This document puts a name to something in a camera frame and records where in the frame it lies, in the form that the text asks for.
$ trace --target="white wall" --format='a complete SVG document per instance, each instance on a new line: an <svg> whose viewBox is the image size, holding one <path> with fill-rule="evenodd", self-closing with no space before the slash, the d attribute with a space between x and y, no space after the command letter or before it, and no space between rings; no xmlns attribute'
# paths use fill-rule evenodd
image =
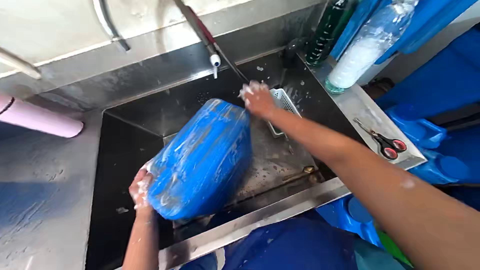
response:
<svg viewBox="0 0 480 270"><path fill-rule="evenodd" d="M249 1L184 0L199 15ZM185 21L172 0L109 0L108 5L124 38ZM0 47L35 64L109 43L91 0L3 0L0 25ZM8 71L12 68L0 64L0 77Z"/></svg>
<svg viewBox="0 0 480 270"><path fill-rule="evenodd" d="M453 20L442 31L438 32L430 41L418 51L411 54L400 54L383 69L377 77L388 77L395 83L401 82L408 75L428 62L433 56L445 48L459 35L480 22L480 1Z"/></svg>

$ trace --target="stainless steel sink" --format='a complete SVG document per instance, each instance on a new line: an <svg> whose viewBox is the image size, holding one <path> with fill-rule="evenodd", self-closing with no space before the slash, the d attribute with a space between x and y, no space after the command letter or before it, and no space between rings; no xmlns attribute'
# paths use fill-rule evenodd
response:
<svg viewBox="0 0 480 270"><path fill-rule="evenodd" d="M239 66L248 77L283 87L303 117L361 143L336 104L300 59L283 69L281 52ZM241 81L231 70L193 80L108 109L100 137L87 269L121 265L135 213L128 194L133 176L210 98L243 106ZM274 139L264 121L252 117L253 163L242 188L216 215L160 224L161 268L172 268L246 236L255 227L295 216L349 191L323 163L285 137ZM314 166L314 174L302 173Z"/></svg>

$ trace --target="forearm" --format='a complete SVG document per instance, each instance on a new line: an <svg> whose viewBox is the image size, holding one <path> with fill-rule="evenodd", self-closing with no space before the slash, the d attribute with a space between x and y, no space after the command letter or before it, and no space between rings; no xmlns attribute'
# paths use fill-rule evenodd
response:
<svg viewBox="0 0 480 270"><path fill-rule="evenodd" d="M268 120L327 164L417 266L475 265L480 241L477 211L344 135L284 110L272 115Z"/></svg>
<svg viewBox="0 0 480 270"><path fill-rule="evenodd" d="M152 209L137 213L123 270L158 270L158 226Z"/></svg>

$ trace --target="pink pipe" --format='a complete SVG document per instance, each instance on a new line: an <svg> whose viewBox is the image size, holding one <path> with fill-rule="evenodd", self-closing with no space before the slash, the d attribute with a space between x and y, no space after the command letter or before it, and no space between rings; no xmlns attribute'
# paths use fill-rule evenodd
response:
<svg viewBox="0 0 480 270"><path fill-rule="evenodd" d="M78 135L84 127L81 121L2 95L0 121L65 138Z"/></svg>

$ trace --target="green bottle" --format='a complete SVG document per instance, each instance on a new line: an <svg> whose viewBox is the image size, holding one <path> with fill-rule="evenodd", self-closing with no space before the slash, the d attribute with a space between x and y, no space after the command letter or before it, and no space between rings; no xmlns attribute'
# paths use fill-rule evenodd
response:
<svg viewBox="0 0 480 270"><path fill-rule="evenodd" d="M325 60L347 26L358 0L330 0L310 41L305 60L316 66Z"/></svg>

